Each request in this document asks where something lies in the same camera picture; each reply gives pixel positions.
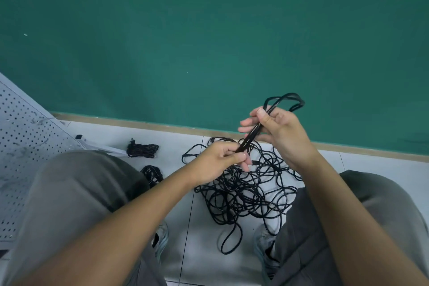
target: hand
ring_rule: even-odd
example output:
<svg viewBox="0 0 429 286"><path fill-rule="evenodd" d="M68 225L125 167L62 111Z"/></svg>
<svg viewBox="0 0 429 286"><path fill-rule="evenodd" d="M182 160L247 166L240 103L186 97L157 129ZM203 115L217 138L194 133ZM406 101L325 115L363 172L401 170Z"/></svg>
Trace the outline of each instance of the hand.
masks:
<svg viewBox="0 0 429 286"><path fill-rule="evenodd" d="M298 173L311 167L321 156L292 112L277 107L268 115L262 107L257 107L250 112L250 118L240 122L238 130L250 132L258 122L263 126L261 132L266 134L255 139L277 148L284 161Z"/></svg>
<svg viewBox="0 0 429 286"><path fill-rule="evenodd" d="M249 172L252 161L247 152L235 153L239 146L239 143L230 141L215 141L187 164L186 167L195 173L195 186L213 181L234 164L240 164L245 172Z"/></svg>

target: white pegboard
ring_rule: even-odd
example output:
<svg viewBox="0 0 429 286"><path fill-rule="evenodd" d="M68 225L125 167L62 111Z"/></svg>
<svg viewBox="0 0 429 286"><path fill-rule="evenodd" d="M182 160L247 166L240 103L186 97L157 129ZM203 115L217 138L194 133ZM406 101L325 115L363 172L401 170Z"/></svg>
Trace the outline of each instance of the white pegboard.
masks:
<svg viewBox="0 0 429 286"><path fill-rule="evenodd" d="M63 124L0 74L0 247L9 249L38 169L59 153L85 149Z"/></svg>

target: sneaker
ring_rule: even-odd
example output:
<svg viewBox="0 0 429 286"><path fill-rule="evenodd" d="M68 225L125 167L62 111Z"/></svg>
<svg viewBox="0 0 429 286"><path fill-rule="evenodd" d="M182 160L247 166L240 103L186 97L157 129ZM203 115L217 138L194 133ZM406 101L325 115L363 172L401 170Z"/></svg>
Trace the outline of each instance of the sneaker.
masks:
<svg viewBox="0 0 429 286"><path fill-rule="evenodd" d="M253 235L253 249L262 264L263 285L270 284L271 279L280 268L277 260L271 258L271 250L274 246L275 236L272 236L265 229L265 225L260 225Z"/></svg>
<svg viewBox="0 0 429 286"><path fill-rule="evenodd" d="M155 256L159 263L161 263L161 253L164 251L165 246L168 242L168 226L165 220L163 220L157 228L155 237L152 242L152 247L155 251Z"/></svg>

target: floor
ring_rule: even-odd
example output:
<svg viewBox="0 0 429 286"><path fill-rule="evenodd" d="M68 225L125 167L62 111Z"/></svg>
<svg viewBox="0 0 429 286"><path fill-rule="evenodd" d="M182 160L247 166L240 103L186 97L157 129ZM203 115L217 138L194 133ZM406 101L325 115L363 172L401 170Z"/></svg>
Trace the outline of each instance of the floor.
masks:
<svg viewBox="0 0 429 286"><path fill-rule="evenodd" d="M82 134L88 140L125 149L131 138L138 143L155 143L160 146L156 158L125 160L140 170L145 165L158 166L165 177L183 164L181 155L197 143L205 144L208 137L158 132L136 128L102 126L81 122L63 122L73 134ZM429 163L387 159L366 155L321 151L321 154L337 170L360 170L384 175L401 185L414 199L417 207L429 222ZM290 185L303 186L285 174ZM161 257L162 272L168 285L260 285L261 267L253 254L252 235L262 221L254 217L240 220L244 235L239 248L228 256L218 250L220 236L231 230L211 219L201 194L189 192L173 208L166 218L170 230L169 243ZM270 221L278 228L278 220ZM236 240L233 235L231 243ZM8 260L0 260L0 276Z"/></svg>

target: pant leg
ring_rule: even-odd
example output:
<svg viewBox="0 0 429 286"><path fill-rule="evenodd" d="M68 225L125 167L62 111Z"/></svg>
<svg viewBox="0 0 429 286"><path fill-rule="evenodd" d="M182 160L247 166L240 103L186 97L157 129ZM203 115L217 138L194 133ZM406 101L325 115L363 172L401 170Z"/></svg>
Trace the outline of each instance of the pant leg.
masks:
<svg viewBox="0 0 429 286"><path fill-rule="evenodd" d="M4 285L40 267L65 245L149 190L147 180L124 161L94 151L63 153L37 174L12 250ZM125 285L166 285L148 244Z"/></svg>
<svg viewBox="0 0 429 286"><path fill-rule="evenodd" d="M411 197L380 175L348 170L340 174L355 196L397 246L429 276L429 236ZM299 189L275 242L281 268L273 285L342 285L317 213Z"/></svg>

